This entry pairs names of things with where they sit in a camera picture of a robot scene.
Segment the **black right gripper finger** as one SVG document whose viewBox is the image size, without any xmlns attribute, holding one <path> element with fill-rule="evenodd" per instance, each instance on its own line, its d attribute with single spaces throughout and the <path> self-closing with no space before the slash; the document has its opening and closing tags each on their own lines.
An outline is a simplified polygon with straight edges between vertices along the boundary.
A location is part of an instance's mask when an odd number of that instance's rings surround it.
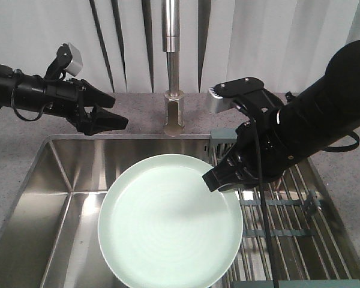
<svg viewBox="0 0 360 288">
<path fill-rule="evenodd" d="M 250 189 L 254 187 L 253 182 L 219 182 L 219 187 L 217 190 L 219 192 L 227 192 L 228 190 L 236 190 L 236 189 Z"/>
<path fill-rule="evenodd" d="M 243 165 L 234 155 L 226 155 L 215 167 L 207 171 L 202 179 L 210 192 L 217 190 L 219 182 L 245 182 Z"/>
</svg>

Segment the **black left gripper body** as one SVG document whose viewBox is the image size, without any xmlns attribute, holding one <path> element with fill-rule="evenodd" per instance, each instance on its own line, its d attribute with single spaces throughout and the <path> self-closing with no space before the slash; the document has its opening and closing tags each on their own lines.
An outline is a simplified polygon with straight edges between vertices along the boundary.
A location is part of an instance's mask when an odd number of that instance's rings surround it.
<svg viewBox="0 0 360 288">
<path fill-rule="evenodd" d="M 46 113 L 65 118 L 79 132 L 90 132 L 91 116 L 85 110 L 86 92 L 89 92 L 89 83 L 83 79 L 49 83 Z"/>
</svg>

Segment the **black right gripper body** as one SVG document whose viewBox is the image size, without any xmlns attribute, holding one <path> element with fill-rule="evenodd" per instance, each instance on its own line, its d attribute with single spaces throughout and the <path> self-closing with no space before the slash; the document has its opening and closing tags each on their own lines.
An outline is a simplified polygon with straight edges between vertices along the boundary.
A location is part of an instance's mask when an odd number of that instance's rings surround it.
<svg viewBox="0 0 360 288">
<path fill-rule="evenodd" d="M 226 155 L 234 155 L 243 165 L 245 182 L 272 182 L 291 165 L 286 149 L 271 130 L 259 134 L 258 128 L 246 122 L 236 129 L 237 141 Z"/>
</svg>

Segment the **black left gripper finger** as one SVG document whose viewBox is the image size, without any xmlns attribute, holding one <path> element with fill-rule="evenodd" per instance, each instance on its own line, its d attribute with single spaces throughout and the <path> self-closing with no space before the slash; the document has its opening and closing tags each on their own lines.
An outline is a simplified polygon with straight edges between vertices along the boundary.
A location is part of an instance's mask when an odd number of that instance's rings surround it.
<svg viewBox="0 0 360 288">
<path fill-rule="evenodd" d="M 96 104 L 91 112 L 85 113 L 83 133 L 93 136 L 105 131 L 124 130 L 127 124 L 127 118 L 109 112 Z"/>
<path fill-rule="evenodd" d="M 95 88 L 89 82 L 82 79 L 82 90 L 83 90 L 83 104 L 85 107 L 94 107 L 96 104 L 103 108 L 112 108 L 115 104 L 115 99 Z"/>
</svg>

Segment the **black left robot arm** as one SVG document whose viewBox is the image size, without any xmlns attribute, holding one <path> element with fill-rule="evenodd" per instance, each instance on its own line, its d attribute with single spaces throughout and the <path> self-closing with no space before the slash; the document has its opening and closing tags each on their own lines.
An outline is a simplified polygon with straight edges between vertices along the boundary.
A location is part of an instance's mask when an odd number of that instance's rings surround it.
<svg viewBox="0 0 360 288">
<path fill-rule="evenodd" d="M 86 80 L 46 80 L 0 64 L 0 106 L 33 122 L 43 114 L 66 119 L 78 132 L 92 136 L 104 131 L 124 130 L 128 119 L 107 111 L 115 99 Z"/>
</svg>

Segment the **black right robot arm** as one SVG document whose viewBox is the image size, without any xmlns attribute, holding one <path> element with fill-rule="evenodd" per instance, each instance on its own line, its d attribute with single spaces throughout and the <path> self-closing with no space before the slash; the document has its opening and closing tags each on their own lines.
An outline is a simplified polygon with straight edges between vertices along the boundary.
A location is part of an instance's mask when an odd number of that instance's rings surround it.
<svg viewBox="0 0 360 288">
<path fill-rule="evenodd" d="M 284 104 L 261 80 L 245 77 L 209 89 L 215 113 L 231 108 L 248 117 L 236 143 L 203 180 L 211 191 L 272 182 L 296 163 L 360 127 L 360 40 L 342 47 L 324 75 Z"/>
</svg>

